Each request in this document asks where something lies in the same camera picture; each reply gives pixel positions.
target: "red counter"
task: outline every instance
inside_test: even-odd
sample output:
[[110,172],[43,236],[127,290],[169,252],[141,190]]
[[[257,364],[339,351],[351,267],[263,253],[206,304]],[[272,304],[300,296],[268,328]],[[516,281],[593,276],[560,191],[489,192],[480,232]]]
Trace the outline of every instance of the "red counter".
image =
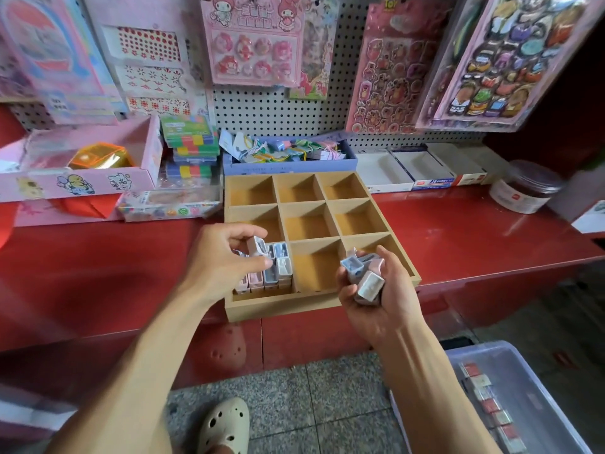
[[[519,215],[486,187],[374,196],[422,276],[438,336],[503,319],[605,258],[548,209]],[[18,228],[0,250],[0,384],[79,403],[176,283],[202,223]],[[227,324],[215,305],[175,387],[368,349],[340,307]]]

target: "pink display box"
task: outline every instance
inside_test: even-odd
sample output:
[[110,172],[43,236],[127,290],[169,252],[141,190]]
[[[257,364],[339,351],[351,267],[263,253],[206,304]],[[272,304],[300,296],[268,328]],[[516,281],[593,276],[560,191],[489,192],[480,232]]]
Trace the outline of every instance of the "pink display box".
[[108,218],[81,217],[58,210],[49,201],[23,201],[14,219],[15,228],[20,226],[41,226],[43,224],[94,223],[96,221],[117,221],[122,216],[115,209]]
[[[155,189],[162,158],[160,119],[157,116],[128,119],[112,127],[79,127],[69,133],[68,139],[74,148],[97,142],[125,146],[134,163],[140,167],[0,173],[0,202]],[[24,155],[25,142],[23,138],[0,149],[0,163],[19,163]]]

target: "foot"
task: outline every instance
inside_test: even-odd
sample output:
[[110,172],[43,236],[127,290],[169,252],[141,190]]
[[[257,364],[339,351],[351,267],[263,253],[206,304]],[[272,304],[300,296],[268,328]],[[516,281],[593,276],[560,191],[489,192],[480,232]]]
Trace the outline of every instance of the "foot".
[[223,447],[233,454],[247,454],[249,438],[248,405],[239,397],[230,398],[219,403],[206,416],[201,426],[197,454],[223,452]]

